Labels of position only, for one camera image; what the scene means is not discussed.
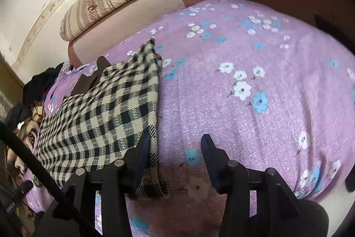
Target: metal screw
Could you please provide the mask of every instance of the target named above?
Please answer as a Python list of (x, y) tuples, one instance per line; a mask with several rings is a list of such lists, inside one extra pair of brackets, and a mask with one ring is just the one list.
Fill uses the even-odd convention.
[(229, 160), (228, 161), (228, 166), (234, 168), (234, 167), (238, 166), (238, 162), (234, 161), (234, 160)]
[(277, 171), (276, 171), (276, 169), (274, 169), (274, 168), (268, 168), (266, 171), (267, 171), (268, 174), (270, 174), (271, 176), (274, 176), (274, 175), (277, 174)]
[(118, 160), (116, 160), (115, 162), (114, 162), (114, 165), (116, 166), (116, 167), (121, 167), (121, 166), (123, 166), (125, 164), (125, 161), (123, 161), (122, 159), (118, 159)]
[(85, 173), (85, 169), (84, 168), (79, 168), (75, 171), (75, 174), (77, 174), (78, 176), (81, 176), (82, 174)]

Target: black and white checkered fabric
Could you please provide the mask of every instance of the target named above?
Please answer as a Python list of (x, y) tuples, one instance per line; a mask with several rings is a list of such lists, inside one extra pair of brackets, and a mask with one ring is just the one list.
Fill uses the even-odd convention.
[(148, 40), (130, 60), (107, 67), (86, 94), (67, 97), (40, 128), (35, 156), (59, 187), (77, 168), (98, 170), (150, 132), (150, 164), (132, 199), (166, 196), (156, 133), (160, 55)]

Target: checkered cloth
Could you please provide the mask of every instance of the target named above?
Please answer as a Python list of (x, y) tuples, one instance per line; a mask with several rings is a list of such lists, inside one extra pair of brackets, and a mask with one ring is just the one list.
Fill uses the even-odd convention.
[(169, 193), (158, 161), (156, 133), (161, 57), (154, 39), (130, 60), (107, 67), (86, 94), (67, 97), (59, 111), (40, 128), (35, 156), (59, 187), (77, 168), (88, 171), (120, 159), (149, 129), (150, 158), (132, 199), (159, 198)]

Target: brown cloth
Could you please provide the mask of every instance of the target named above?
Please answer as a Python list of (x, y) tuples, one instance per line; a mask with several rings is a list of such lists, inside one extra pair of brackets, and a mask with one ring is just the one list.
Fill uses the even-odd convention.
[(111, 65), (108, 62), (108, 60), (106, 60), (106, 58), (103, 56), (99, 57), (96, 63), (97, 63), (97, 70), (94, 71), (91, 76), (86, 76), (82, 74), (78, 82), (76, 83), (75, 87), (73, 88), (70, 94), (71, 96), (78, 95), (78, 94), (85, 94), (90, 89), (95, 87), (99, 83), (100, 77), (104, 69)]

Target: purple floral bedsheet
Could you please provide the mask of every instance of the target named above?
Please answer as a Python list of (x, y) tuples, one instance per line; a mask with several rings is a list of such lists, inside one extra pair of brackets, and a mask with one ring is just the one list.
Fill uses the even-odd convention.
[[(320, 200), (345, 180), (355, 162), (355, 57), (342, 44), (257, 3), (206, 0), (163, 16), (105, 57), (127, 60), (150, 37), (163, 59), (159, 158), (171, 194), (127, 201), (134, 236), (217, 236), (225, 196), (208, 178), (205, 133), (247, 168), (276, 168), (298, 198)], [(46, 113), (95, 69), (61, 72)], [(255, 201), (252, 194), (251, 214)]]

